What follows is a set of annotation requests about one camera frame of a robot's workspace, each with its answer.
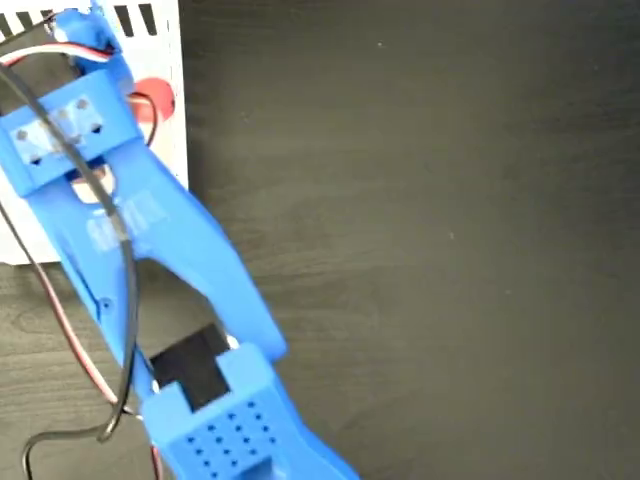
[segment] ventilation holes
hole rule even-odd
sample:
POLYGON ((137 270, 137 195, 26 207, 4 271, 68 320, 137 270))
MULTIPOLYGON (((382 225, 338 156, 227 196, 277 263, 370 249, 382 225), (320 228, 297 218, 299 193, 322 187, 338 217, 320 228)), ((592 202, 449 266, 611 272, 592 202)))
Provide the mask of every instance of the ventilation holes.
MULTIPOLYGON (((42 10, 40 14, 43 18, 46 18, 46 12, 51 13, 51 10, 42 10)), ((33 27, 33 22, 39 22, 41 19, 37 18, 37 13, 34 13, 32 18, 29 12, 7 12, 0 13, 0 33, 4 38, 12 37, 18 33, 33 27)))
POLYGON ((153 8, 151 8, 151 4, 141 3, 139 7, 142 19, 147 27, 147 32, 149 32, 149 35, 152 37, 156 36, 158 34, 158 30, 156 29, 156 20, 153 18, 153 8))
POLYGON ((33 22, 31 21, 31 15, 29 15, 29 12, 18 12, 16 15, 25 30, 33 27, 33 22))
POLYGON ((131 19, 129 18, 129 10, 125 5, 115 5, 113 7, 118 15, 120 26, 125 36, 133 37, 133 26, 131 25, 131 19))
POLYGON ((9 27, 9 22, 7 22, 7 17, 4 13, 0 13, 0 33, 2 33, 5 38, 13 35, 13 33, 11 33, 11 27, 9 27))
POLYGON ((113 8, 118 16, 118 21, 120 22, 120 26, 122 27, 122 31, 126 37, 133 37, 136 34, 140 35, 142 32, 135 30, 134 26, 142 28, 142 23, 144 23, 144 28, 146 28, 147 33, 150 36, 155 37, 158 34, 156 20, 153 14, 153 7, 150 3, 139 4, 139 12, 130 12, 129 8, 135 7, 129 7, 127 5, 115 5, 113 8))

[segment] wire bundle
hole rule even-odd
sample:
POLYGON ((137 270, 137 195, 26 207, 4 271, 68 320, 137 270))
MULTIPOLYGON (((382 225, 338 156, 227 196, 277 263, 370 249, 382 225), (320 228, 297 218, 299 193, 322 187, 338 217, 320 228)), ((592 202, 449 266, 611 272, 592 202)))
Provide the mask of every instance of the wire bundle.
MULTIPOLYGON (((7 84, 7 86, 9 86, 14 91, 14 93, 34 111, 36 116, 42 122, 43 126, 49 131, 51 136, 61 146, 62 151, 71 160, 74 167, 80 173, 82 179, 88 184, 91 192, 95 195, 98 202, 106 212, 107 217, 110 219, 112 226, 117 233, 117 238, 120 239, 120 250, 122 253, 123 264, 125 266, 128 295, 125 299, 127 305, 125 354, 118 393, 116 394, 109 387, 108 383, 91 360, 89 354, 82 347, 82 344, 76 336, 73 327, 71 326, 71 323, 67 318, 64 308, 62 307, 60 299, 58 298, 58 295, 56 294, 45 270, 40 264, 38 264, 38 262, 35 261, 33 256, 30 254, 24 241, 21 239, 18 231, 11 222, 6 209, 0 203, 0 216, 4 218, 9 227, 9 230, 16 238, 18 245, 31 263, 34 272, 47 295, 54 316, 56 317, 56 320, 62 330, 65 340, 69 345, 69 348, 73 352, 76 360, 81 365, 85 373, 88 375, 91 382, 102 393, 105 399, 112 405, 111 414, 109 415, 107 420, 100 425, 78 430, 42 432, 32 436, 25 443, 22 453, 22 469, 24 471, 25 478, 28 480, 33 480, 30 454, 35 445, 37 445, 38 443, 48 440, 72 440, 87 437, 95 437, 99 442, 106 442, 112 437, 114 431, 120 423, 120 420, 122 419, 123 414, 134 415, 137 418, 140 418, 126 406, 132 382, 134 353, 138 334, 137 276, 132 241, 127 234, 125 222, 118 212, 113 199, 106 192, 98 177, 87 165, 86 160, 82 157, 78 149, 72 143, 66 140, 64 133, 60 130, 60 128, 58 128, 58 126, 49 119, 46 109, 40 103, 38 98, 33 94, 33 92, 29 89, 29 87, 25 84, 25 82, 18 75, 16 75, 11 70, 11 68, 9 68, 11 65, 19 62, 27 55, 32 55, 35 53, 61 53, 65 55, 78 56, 97 62, 108 61, 110 53, 90 49, 85 46, 72 43, 58 43, 24 48, 0 57, 0 80, 7 84)), ((149 138, 147 139, 147 145, 149 145, 153 141, 157 130, 157 109, 155 108, 155 104, 151 97, 145 94, 136 93, 132 94, 132 97, 148 101, 152 106, 153 126, 149 134, 149 138)), ((155 478, 161 479, 162 463, 158 450, 155 447, 151 447, 151 458, 153 462, 153 471, 155 474, 155 478)))

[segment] white box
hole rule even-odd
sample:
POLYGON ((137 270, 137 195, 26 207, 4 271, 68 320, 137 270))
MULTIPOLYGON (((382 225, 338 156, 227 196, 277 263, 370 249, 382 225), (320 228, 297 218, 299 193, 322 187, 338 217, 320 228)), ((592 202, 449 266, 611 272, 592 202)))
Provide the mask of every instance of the white box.
MULTIPOLYGON (((78 8, 86 11, 89 0, 27 0, 21 2, 2 2, 0 15, 4 15, 11 33, 24 30, 20 20, 28 14, 31 21, 39 23, 43 12, 54 12, 65 8, 78 8)), ((146 77, 159 77, 171 84, 175 95, 175 111, 171 118, 158 126, 153 151, 169 167, 176 178, 187 187, 187 142, 184 105, 184 81, 182 76, 182 51, 180 45, 180 23, 178 0, 103 0, 98 2, 115 30, 122 45, 127 63, 131 67, 135 80, 146 77), (142 9, 153 12, 155 34, 150 33, 142 16, 142 9), (127 36, 122 28, 116 8, 129 18, 132 36, 127 36)), ((6 207, 20 236, 36 261, 55 262, 58 256, 50 245, 44 231, 26 202, 18 198, 8 184, 0 169, 0 201, 6 207)), ((13 239, 4 222, 0 219, 0 262, 19 265, 27 259, 13 239)))

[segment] wood grain surface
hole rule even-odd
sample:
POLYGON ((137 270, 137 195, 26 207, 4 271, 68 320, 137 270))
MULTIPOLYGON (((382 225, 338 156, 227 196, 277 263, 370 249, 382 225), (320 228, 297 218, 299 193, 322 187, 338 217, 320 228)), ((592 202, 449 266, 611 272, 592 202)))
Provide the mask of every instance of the wood grain surface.
MULTIPOLYGON (((637 479, 637 2, 181 3, 193 189, 286 333, 310 426, 366 480, 637 479)), ((147 351, 211 319, 142 270, 147 351)), ((6 266, 0 362, 1 478, 32 433, 107 413, 6 266)), ((151 478, 134 422, 35 464, 151 478)))

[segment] blue robotic arm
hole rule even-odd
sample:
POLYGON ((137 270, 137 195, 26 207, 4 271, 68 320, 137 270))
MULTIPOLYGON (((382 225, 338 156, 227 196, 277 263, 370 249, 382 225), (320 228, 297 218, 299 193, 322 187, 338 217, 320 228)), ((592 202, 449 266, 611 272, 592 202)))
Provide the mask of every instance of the blue robotic arm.
MULTIPOLYGON (((41 103, 89 165, 111 170, 136 258, 158 261, 206 296, 240 342, 229 349, 212 327, 151 362, 137 350, 132 385, 151 442, 179 479, 357 479, 296 413, 272 367, 285 340, 222 228, 145 145, 126 102, 133 79, 99 9, 67 10, 55 23, 70 41, 113 55, 76 59, 81 75, 41 103)), ((72 162, 27 106, 0 118, 0 151, 0 167, 122 364, 124 265, 105 212, 78 198, 72 162)))

